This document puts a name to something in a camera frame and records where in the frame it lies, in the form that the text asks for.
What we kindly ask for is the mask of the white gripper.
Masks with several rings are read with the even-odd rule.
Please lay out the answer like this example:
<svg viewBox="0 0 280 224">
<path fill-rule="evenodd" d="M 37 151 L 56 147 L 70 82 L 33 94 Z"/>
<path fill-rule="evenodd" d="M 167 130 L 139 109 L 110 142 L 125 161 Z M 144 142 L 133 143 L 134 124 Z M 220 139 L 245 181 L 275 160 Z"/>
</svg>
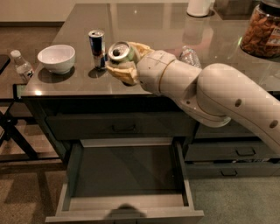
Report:
<svg viewBox="0 0 280 224">
<path fill-rule="evenodd" d="M 161 77 L 176 57 L 162 50 L 154 51 L 142 43 L 129 42 L 129 45 L 134 51 L 133 61 L 137 65 L 133 61 L 119 64 L 108 61 L 106 63 L 107 71 L 128 85 L 136 85 L 139 81 L 143 90 L 160 95 Z"/>
</svg>

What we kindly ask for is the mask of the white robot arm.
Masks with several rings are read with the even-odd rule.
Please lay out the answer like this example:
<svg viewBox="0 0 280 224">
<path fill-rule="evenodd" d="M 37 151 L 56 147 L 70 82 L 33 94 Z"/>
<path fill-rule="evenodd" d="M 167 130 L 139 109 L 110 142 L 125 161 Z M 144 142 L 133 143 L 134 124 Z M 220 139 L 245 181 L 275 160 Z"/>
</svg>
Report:
<svg viewBox="0 0 280 224">
<path fill-rule="evenodd" d="M 116 42 L 106 68 L 117 79 L 173 100 L 193 119 L 213 128 L 235 120 L 280 152 L 280 102 L 237 69 L 215 63 L 201 69 L 166 51 Z"/>
</svg>

